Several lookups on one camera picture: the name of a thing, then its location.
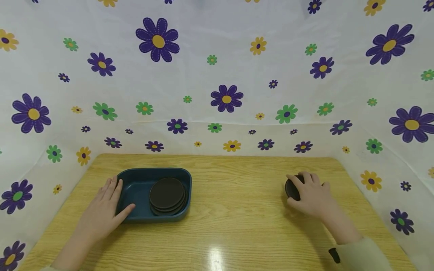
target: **purple flower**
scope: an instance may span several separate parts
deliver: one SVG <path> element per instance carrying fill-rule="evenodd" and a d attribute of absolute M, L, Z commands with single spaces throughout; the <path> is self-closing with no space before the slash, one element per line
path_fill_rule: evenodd
<path fill-rule="evenodd" d="M 169 126 L 169 128 L 167 128 L 168 131 L 173 131 L 174 134 L 177 134 L 178 132 L 180 134 L 184 133 L 184 130 L 188 130 L 187 128 L 187 122 L 182 122 L 182 119 L 178 119 L 178 121 L 176 121 L 174 118 L 171 119 L 171 122 L 167 123 L 167 126 Z"/>
<path fill-rule="evenodd" d="M 310 150 L 310 148 L 313 146 L 313 144 L 310 143 L 310 141 L 304 142 L 302 141 L 300 144 L 297 144 L 295 149 L 297 153 L 305 153 L 307 150 Z"/>
<path fill-rule="evenodd" d="M 30 191 L 32 190 L 33 185 L 27 184 L 27 180 L 22 180 L 20 184 L 14 182 L 10 186 L 12 189 L 10 191 L 5 191 L 1 195 L 1 198 L 5 201 L 0 204 L 0 210 L 7 208 L 7 213 L 10 215 L 15 211 L 15 208 L 18 208 L 19 210 L 24 208 L 26 205 L 25 201 L 32 198 Z"/>
<path fill-rule="evenodd" d="M 211 93 L 211 97 L 215 99 L 211 102 L 211 105 L 218 106 L 218 111 L 223 112 L 226 109 L 229 113 L 232 113 L 234 106 L 240 107 L 243 104 L 239 99 L 244 97 L 244 94 L 242 92 L 236 93 L 237 86 L 232 85 L 228 90 L 225 85 L 220 85 L 218 90 L 220 92 L 213 91 Z"/>
<path fill-rule="evenodd" d="M 327 73 L 330 73 L 332 71 L 331 66 L 335 64 L 334 61 L 332 61 L 333 58 L 329 58 L 326 61 L 326 58 L 322 56 L 319 59 L 319 62 L 314 62 L 312 64 L 313 69 L 310 70 L 310 74 L 314 74 L 313 77 L 317 79 L 319 76 L 321 76 L 321 79 L 324 79 Z"/>
<path fill-rule="evenodd" d="M 145 144 L 146 149 L 148 150 L 152 150 L 152 151 L 158 151 L 160 152 L 161 150 L 164 149 L 163 144 L 162 143 L 158 143 L 158 141 L 148 141 L 148 144 Z"/>
<path fill-rule="evenodd" d="M 411 219 L 407 219 L 408 214 L 402 212 L 399 209 L 395 209 L 395 212 L 390 212 L 392 218 L 390 222 L 396 225 L 396 229 L 400 232 L 404 232 L 405 235 L 410 235 L 409 232 L 414 233 L 414 229 L 411 227 L 414 225 Z"/>
<path fill-rule="evenodd" d="M 33 127 L 35 127 L 35 132 L 42 133 L 44 131 L 45 125 L 50 125 L 51 120 L 47 117 L 49 111 L 46 106 L 41 107 L 41 99 L 35 96 L 32 101 L 32 98 L 27 94 L 23 94 L 23 102 L 14 101 L 12 103 L 12 107 L 19 111 L 20 113 L 16 113 L 12 116 L 12 122 L 15 124 L 23 123 L 21 126 L 21 132 L 27 134 L 29 133 Z"/>
<path fill-rule="evenodd" d="M 262 142 L 258 142 L 258 144 L 258 148 L 261 148 L 261 150 L 269 150 L 273 147 L 274 142 L 272 142 L 271 139 L 264 139 Z"/>
<path fill-rule="evenodd" d="M 82 127 L 82 132 L 83 133 L 87 133 L 87 132 L 89 132 L 90 131 L 90 127 L 89 126 L 83 126 Z"/>
<path fill-rule="evenodd" d="M 160 56 L 165 62 L 172 61 L 172 55 L 179 53 L 179 45 L 173 41 L 178 38 L 178 31 L 175 29 L 167 30 L 167 20 L 160 18 L 157 21 L 155 27 L 154 21 L 151 18 L 144 18 L 143 25 L 145 29 L 138 28 L 136 30 L 136 36 L 143 40 L 139 45 L 139 49 L 142 53 L 151 52 L 151 59 L 154 62 L 160 61 Z"/>
<path fill-rule="evenodd" d="M 350 130 L 349 127 L 351 126 L 352 123 L 350 120 L 341 120 L 339 123 L 333 124 L 333 128 L 330 129 L 330 132 L 332 132 L 332 134 L 342 134 L 343 132 L 348 132 Z"/>
<path fill-rule="evenodd" d="M 13 271 L 18 266 L 18 262 L 24 257 L 23 249 L 26 247 L 25 243 L 20 244 L 15 241 L 12 247 L 5 247 L 3 250 L 3 258 L 0 258 L 0 271 Z"/>
<path fill-rule="evenodd" d="M 428 0 L 422 8 L 424 9 L 424 11 L 431 11 L 431 9 L 434 8 L 434 0 Z"/>
<path fill-rule="evenodd" d="M 60 78 L 61 81 L 64 81 L 65 83 L 69 83 L 70 81 L 69 77 L 64 73 L 59 73 L 58 77 Z"/>
<path fill-rule="evenodd" d="M 113 149 L 114 148 L 119 149 L 122 146 L 121 142 L 119 140 L 116 140 L 114 137 L 112 138 L 107 137 L 104 141 L 107 146 L 110 146 Z"/>
<path fill-rule="evenodd" d="M 111 58 L 106 59 L 103 53 L 99 53 L 97 56 L 95 53 L 90 53 L 91 59 L 87 59 L 87 62 L 92 66 L 92 70 L 94 72 L 99 71 L 101 76 L 105 76 L 108 74 L 109 76 L 113 76 L 112 72 L 116 70 L 116 67 L 111 65 L 113 60 Z"/>
<path fill-rule="evenodd" d="M 275 87 L 277 87 L 277 83 L 279 83 L 277 80 L 271 80 L 271 82 L 268 85 L 268 87 L 269 88 L 275 88 Z"/>
<path fill-rule="evenodd" d="M 307 10 L 309 11 L 309 14 L 315 14 L 319 10 L 319 6 L 321 6 L 322 2 L 320 0 L 313 0 L 309 3 L 309 7 Z"/>
<path fill-rule="evenodd" d="M 411 190 L 411 184 L 409 182 L 402 182 L 401 188 L 402 190 L 408 192 L 409 190 Z"/>
<path fill-rule="evenodd" d="M 412 27 L 411 24 L 408 24 L 398 32 L 399 25 L 394 24 L 387 31 L 387 36 L 377 35 L 372 41 L 376 46 L 366 51 L 366 56 L 374 56 L 369 63 L 374 65 L 381 59 L 381 64 L 384 65 L 389 63 L 392 55 L 401 56 L 404 54 L 403 45 L 411 43 L 414 39 L 413 34 L 407 35 Z"/>
<path fill-rule="evenodd" d="M 396 125 L 392 129 L 394 135 L 402 135 L 402 140 L 406 143 L 411 142 L 413 137 L 417 141 L 424 143 L 428 141 L 428 134 L 434 134 L 434 125 L 429 124 L 434 121 L 434 114 L 427 113 L 422 114 L 422 108 L 418 106 L 413 106 L 410 112 L 403 108 L 396 111 L 397 117 L 392 117 L 389 119 L 389 123 Z"/>

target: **flower center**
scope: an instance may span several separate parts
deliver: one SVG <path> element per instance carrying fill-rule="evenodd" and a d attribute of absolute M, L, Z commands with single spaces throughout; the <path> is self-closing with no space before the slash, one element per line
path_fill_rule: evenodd
<path fill-rule="evenodd" d="M 389 52 L 393 48 L 395 48 L 395 46 L 396 46 L 396 40 L 391 39 L 388 42 L 386 42 L 386 44 L 383 45 L 383 51 L 384 52 Z"/>
<path fill-rule="evenodd" d="M 232 101 L 232 97 L 230 97 L 229 95 L 224 95 L 221 100 L 225 104 L 230 104 L 230 102 Z"/>
<path fill-rule="evenodd" d="M 40 117 L 39 111 L 37 111 L 34 108 L 30 109 L 27 114 L 29 115 L 29 118 L 34 120 L 34 121 L 39 119 L 39 117 Z"/>
<path fill-rule="evenodd" d="M 11 263 L 13 263 L 13 261 L 15 260 L 15 257 L 16 257 L 15 254 L 11 254 L 9 257 L 7 257 L 4 265 L 10 265 Z"/>
<path fill-rule="evenodd" d="M 326 65 L 322 65 L 320 68 L 319 68 L 319 71 L 320 72 L 325 72 L 327 70 L 327 66 Z"/>
<path fill-rule="evenodd" d="M 157 48 L 163 48 L 165 45 L 165 41 L 162 36 L 155 35 L 152 37 L 152 44 L 154 44 L 154 46 Z"/>
<path fill-rule="evenodd" d="M 404 226 L 404 225 L 405 225 L 405 221 L 404 221 L 402 218 L 398 218 L 398 223 L 399 223 L 399 225 L 401 225 L 401 226 Z"/>
<path fill-rule="evenodd" d="M 13 195 L 12 200 L 13 201 L 19 201 L 22 197 L 23 197 L 23 192 L 18 191 Z"/>
<path fill-rule="evenodd" d="M 405 127 L 411 131 L 419 129 L 419 123 L 415 120 L 408 120 L 404 123 Z"/>
<path fill-rule="evenodd" d="M 98 62 L 98 66 L 102 69 L 107 68 L 107 65 L 103 61 Z"/>

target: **sleeve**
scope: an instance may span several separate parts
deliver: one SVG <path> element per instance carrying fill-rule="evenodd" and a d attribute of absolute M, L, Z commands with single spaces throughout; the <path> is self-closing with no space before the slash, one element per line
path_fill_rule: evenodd
<path fill-rule="evenodd" d="M 381 249 L 368 237 L 346 245 L 337 245 L 336 251 L 345 270 L 392 271 Z"/>

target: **stack of black discs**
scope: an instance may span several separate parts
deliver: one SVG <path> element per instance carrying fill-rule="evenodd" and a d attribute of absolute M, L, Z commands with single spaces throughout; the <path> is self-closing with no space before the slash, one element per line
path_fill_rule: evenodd
<path fill-rule="evenodd" d="M 187 204 L 187 198 L 184 186 L 175 178 L 161 179 L 149 191 L 151 211 L 158 216 L 176 215 Z"/>

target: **yellow flower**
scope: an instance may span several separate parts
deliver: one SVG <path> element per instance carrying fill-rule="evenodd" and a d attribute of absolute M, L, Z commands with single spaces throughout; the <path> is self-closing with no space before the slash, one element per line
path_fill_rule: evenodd
<path fill-rule="evenodd" d="M 360 177 L 363 178 L 362 184 L 366 185 L 367 190 L 371 190 L 374 192 L 377 192 L 379 189 L 381 189 L 381 178 L 377 177 L 377 173 L 374 171 L 369 172 L 365 170 L 364 174 L 360 174 Z"/>
<path fill-rule="evenodd" d="M 267 45 L 267 42 L 264 40 L 264 37 L 256 37 L 256 40 L 250 45 L 252 46 L 250 51 L 253 52 L 254 56 L 256 56 L 256 54 L 260 55 L 261 51 L 265 51 L 265 45 Z"/>
<path fill-rule="evenodd" d="M 109 7 L 109 5 L 115 7 L 115 2 L 117 2 L 118 0 L 98 0 L 98 1 L 103 2 L 104 6 L 106 7 Z"/>
<path fill-rule="evenodd" d="M 78 107 L 78 106 L 73 106 L 71 108 L 71 111 L 74 112 L 74 113 L 76 113 L 76 114 L 80 114 L 80 113 L 83 112 L 83 110 L 80 107 Z"/>
<path fill-rule="evenodd" d="M 0 29 L 0 49 L 3 48 L 6 52 L 10 49 L 16 50 L 16 44 L 19 42 L 14 39 L 15 36 L 12 33 L 6 33 L 3 29 Z"/>
<path fill-rule="evenodd" d="M 383 9 L 382 5 L 386 2 L 386 0 L 368 0 L 366 3 L 367 6 L 363 11 L 366 11 L 365 16 L 371 15 L 374 16 L 377 11 Z"/>
<path fill-rule="evenodd" d="M 56 187 L 53 188 L 53 194 L 56 195 L 62 190 L 62 186 L 60 184 L 56 185 Z"/>
<path fill-rule="evenodd" d="M 262 120 L 265 117 L 264 113 L 258 113 L 256 114 L 256 119 Z"/>
<path fill-rule="evenodd" d="M 90 156 L 89 156 L 90 153 L 91 151 L 89 150 L 89 147 L 86 148 L 81 147 L 80 151 L 76 153 L 78 157 L 77 161 L 81 163 L 81 166 L 87 165 L 87 162 L 90 160 Z"/>
<path fill-rule="evenodd" d="M 231 141 L 229 140 L 227 143 L 223 143 L 223 150 L 229 151 L 237 151 L 241 149 L 241 143 L 238 143 L 238 140 Z"/>

